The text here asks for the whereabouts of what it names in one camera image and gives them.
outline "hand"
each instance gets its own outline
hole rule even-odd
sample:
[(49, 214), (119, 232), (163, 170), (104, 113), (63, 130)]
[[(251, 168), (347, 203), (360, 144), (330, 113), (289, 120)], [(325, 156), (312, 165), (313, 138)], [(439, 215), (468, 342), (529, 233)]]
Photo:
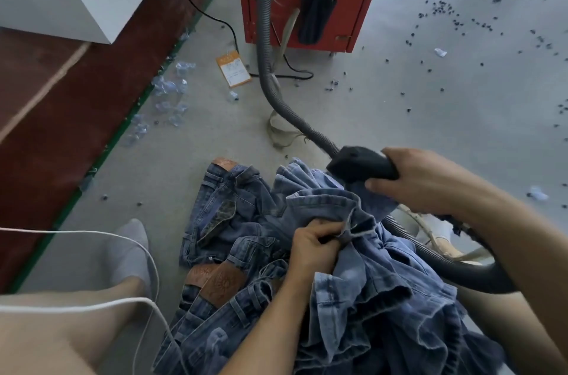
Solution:
[(290, 264), (286, 280), (296, 286), (311, 290), (314, 274), (319, 271), (331, 273), (341, 244), (337, 239), (320, 243), (319, 238), (337, 235), (343, 229), (342, 222), (328, 222), (324, 219), (312, 220), (305, 228), (294, 232)]
[(456, 215), (468, 203), (499, 192), (479, 176), (434, 152), (385, 148), (383, 153), (395, 164), (400, 178), (368, 179), (365, 186), (414, 212)]

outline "paper tag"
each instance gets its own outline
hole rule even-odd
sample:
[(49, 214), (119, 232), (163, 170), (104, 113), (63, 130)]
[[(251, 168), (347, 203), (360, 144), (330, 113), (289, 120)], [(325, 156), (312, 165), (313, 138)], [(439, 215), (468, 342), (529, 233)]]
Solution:
[(237, 51), (220, 56), (217, 58), (217, 64), (231, 88), (242, 85), (252, 79)]

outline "denim fabric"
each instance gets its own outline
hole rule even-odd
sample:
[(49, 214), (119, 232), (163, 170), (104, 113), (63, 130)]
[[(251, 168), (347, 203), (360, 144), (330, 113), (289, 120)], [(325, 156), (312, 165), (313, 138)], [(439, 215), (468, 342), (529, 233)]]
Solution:
[[(284, 275), (294, 231), (324, 218), (345, 222), (343, 247), (333, 273), (315, 275), (295, 373), (497, 372), (503, 350), (465, 329), (455, 288), (380, 224), (396, 203), (361, 183), (348, 189), (298, 159), (278, 169), (272, 190), (253, 167), (209, 166), (180, 264), (228, 260), (247, 280), (219, 309), (184, 287), (172, 331), (190, 370), (222, 368), (272, 299), (270, 280)], [(167, 338), (154, 370), (181, 374)]]

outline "black iron handle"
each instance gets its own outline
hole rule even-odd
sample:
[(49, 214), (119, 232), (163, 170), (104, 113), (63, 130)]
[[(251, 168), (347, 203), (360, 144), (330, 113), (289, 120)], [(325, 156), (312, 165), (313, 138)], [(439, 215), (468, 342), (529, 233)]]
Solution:
[(399, 178), (394, 163), (385, 154), (361, 146), (344, 146), (328, 164), (327, 169), (348, 184), (369, 178), (390, 181)]

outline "brown leather patch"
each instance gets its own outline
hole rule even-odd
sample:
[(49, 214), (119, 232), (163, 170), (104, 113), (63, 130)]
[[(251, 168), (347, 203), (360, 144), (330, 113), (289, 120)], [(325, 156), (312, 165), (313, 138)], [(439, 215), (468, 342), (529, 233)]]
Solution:
[(203, 288), (205, 283), (211, 278), (213, 272), (217, 270), (219, 264), (197, 264), (191, 268), (185, 277), (185, 285), (195, 285)]
[(219, 309), (241, 289), (246, 275), (234, 264), (224, 261), (202, 287), (199, 295)]
[(233, 167), (235, 167), (238, 164), (237, 162), (235, 162), (233, 160), (229, 160), (228, 158), (224, 158), (224, 157), (217, 157), (211, 163), (217, 164), (218, 166), (221, 166), (223, 169), (225, 169), (228, 172), (233, 170)]

